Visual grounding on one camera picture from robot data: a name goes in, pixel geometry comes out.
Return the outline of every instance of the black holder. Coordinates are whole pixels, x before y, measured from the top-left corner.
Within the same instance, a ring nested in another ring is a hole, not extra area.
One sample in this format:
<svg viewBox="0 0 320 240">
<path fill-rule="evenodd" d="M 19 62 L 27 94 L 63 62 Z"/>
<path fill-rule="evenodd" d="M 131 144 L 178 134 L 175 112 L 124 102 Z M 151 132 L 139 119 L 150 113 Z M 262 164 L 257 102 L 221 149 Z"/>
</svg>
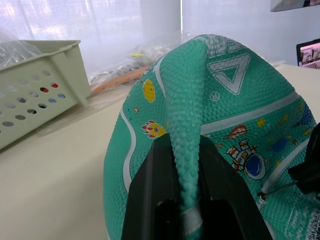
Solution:
<svg viewBox="0 0 320 240">
<path fill-rule="evenodd" d="M 199 145 L 202 240 L 272 240 L 244 179 L 201 136 Z M 182 239 L 179 184 L 169 134 L 156 139 L 133 178 L 122 240 Z"/>
<path fill-rule="evenodd" d="M 320 193 L 320 123 L 313 129 L 303 163 L 288 169 L 303 194 Z"/>
</svg>

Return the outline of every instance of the barcode label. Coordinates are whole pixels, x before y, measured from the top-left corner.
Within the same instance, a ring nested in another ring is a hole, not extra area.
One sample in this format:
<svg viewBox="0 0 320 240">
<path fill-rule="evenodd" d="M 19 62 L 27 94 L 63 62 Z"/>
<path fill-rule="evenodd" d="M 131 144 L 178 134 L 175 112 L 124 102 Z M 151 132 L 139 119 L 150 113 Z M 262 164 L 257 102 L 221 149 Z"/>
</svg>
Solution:
<svg viewBox="0 0 320 240">
<path fill-rule="evenodd" d="M 316 210 L 311 214 L 308 226 L 307 240 L 320 240 L 320 210 Z"/>
</svg>

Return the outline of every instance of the astronaut graphic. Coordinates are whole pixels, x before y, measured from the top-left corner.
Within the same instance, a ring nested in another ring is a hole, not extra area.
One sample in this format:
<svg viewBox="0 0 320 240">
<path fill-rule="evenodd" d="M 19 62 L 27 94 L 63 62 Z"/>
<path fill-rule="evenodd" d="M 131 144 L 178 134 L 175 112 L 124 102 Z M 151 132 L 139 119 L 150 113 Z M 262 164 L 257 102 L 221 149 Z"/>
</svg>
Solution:
<svg viewBox="0 0 320 240">
<path fill-rule="evenodd" d="M 248 175 L 253 180 L 261 180 L 266 175 L 264 158 L 257 153 L 257 147 L 249 147 L 248 140 L 239 142 L 240 151 L 230 147 L 225 153 L 232 157 L 231 166 L 236 170 Z"/>
</svg>

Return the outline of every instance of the plastic bag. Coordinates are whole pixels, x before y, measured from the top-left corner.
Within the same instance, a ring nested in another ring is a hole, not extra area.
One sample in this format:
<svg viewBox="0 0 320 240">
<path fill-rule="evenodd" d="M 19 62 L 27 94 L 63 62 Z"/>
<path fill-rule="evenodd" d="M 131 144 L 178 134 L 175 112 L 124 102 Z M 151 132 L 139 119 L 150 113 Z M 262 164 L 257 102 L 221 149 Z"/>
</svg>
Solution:
<svg viewBox="0 0 320 240">
<path fill-rule="evenodd" d="M 39 49 L 10 34 L 0 27 L 0 68 L 8 67 L 23 60 L 42 54 Z"/>
</svg>

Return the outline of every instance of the orange object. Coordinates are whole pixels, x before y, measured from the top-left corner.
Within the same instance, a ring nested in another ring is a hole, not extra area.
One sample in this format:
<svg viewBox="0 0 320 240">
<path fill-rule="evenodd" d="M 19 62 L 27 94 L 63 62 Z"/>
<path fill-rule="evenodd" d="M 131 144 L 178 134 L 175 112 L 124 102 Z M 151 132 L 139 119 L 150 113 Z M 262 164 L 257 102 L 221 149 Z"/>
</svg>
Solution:
<svg viewBox="0 0 320 240">
<path fill-rule="evenodd" d="M 114 78 L 108 79 L 104 82 L 96 83 L 90 85 L 91 88 L 91 94 L 96 95 L 100 92 L 102 92 L 104 89 L 112 88 L 118 84 L 127 83 L 131 80 L 138 79 L 141 77 L 141 75 L 149 68 L 150 66 L 141 67 L 136 70 L 127 72 L 125 74 L 116 76 Z"/>
</svg>

